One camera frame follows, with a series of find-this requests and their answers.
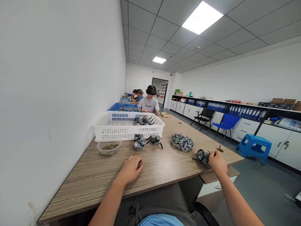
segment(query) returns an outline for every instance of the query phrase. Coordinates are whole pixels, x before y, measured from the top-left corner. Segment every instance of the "hand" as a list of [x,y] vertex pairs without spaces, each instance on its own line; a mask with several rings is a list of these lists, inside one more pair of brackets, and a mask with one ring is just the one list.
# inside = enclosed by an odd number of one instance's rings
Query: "hand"
[[142,158],[139,155],[129,157],[128,160],[124,162],[124,165],[114,182],[124,188],[129,183],[133,182],[139,176],[143,169],[143,165],[141,165],[137,169],[139,162],[143,162]]
[[212,167],[217,176],[227,174],[228,172],[227,162],[219,151],[213,151],[210,153],[209,165]]

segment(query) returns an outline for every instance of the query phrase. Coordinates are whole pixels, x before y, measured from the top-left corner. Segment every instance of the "black chair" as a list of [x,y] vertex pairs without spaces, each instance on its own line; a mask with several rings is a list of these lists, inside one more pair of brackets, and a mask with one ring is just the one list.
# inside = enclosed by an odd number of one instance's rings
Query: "black chair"
[[199,124],[200,124],[200,121],[205,122],[204,125],[207,122],[209,122],[210,123],[209,127],[211,128],[211,119],[213,118],[213,114],[214,114],[215,111],[204,108],[201,114],[200,114],[199,111],[196,111],[196,112],[198,113],[198,115],[194,117],[194,120],[192,121],[192,123],[190,125],[192,125],[193,122],[197,119]]

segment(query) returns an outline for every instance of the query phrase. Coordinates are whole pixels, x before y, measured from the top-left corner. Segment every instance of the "ceiling light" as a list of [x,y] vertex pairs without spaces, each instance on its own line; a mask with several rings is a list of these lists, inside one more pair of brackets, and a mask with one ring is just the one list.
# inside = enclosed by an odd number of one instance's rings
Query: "ceiling light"
[[153,62],[157,62],[157,63],[164,63],[165,61],[166,61],[165,59],[162,59],[162,58],[157,57],[157,56],[153,59]]
[[223,14],[202,1],[190,17],[188,17],[182,27],[199,35],[222,16]]

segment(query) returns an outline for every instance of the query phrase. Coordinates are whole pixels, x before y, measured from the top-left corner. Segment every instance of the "blue chair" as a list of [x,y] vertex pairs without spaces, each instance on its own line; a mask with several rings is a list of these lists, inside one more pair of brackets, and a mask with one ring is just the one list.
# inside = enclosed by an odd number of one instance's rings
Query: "blue chair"
[[246,156],[253,156],[260,159],[261,163],[265,164],[271,147],[272,143],[265,138],[246,134],[236,150],[240,149],[240,155],[244,158]]
[[227,134],[228,130],[230,130],[230,138],[231,138],[231,141],[232,141],[231,129],[233,129],[233,127],[236,125],[236,123],[239,120],[240,120],[240,117],[229,115],[229,114],[224,114],[222,124],[218,124],[218,123],[214,123],[214,122],[212,124],[215,125],[216,127],[218,127],[219,129],[225,129],[226,130],[225,136],[223,138],[223,142],[225,140],[225,137],[226,137],[226,134]]

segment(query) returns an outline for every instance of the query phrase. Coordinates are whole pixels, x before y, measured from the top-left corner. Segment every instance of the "wooden table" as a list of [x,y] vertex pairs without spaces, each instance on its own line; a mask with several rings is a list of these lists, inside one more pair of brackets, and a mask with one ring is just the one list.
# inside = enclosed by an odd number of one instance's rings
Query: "wooden table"
[[[192,157],[199,149],[214,151],[219,143],[172,115],[160,118],[166,124],[161,138],[163,150],[160,146],[148,144],[142,151],[137,151],[133,149],[132,141],[123,141],[116,155],[103,157],[96,147],[97,143],[92,141],[40,217],[39,223],[55,221],[98,207],[124,161],[131,155],[140,155],[144,168],[140,176],[126,187],[124,198],[212,170],[209,165],[192,160]],[[192,152],[180,152],[170,144],[170,136],[176,132],[193,139]],[[221,149],[224,150],[221,154],[228,164],[243,160],[226,147],[221,146]]]

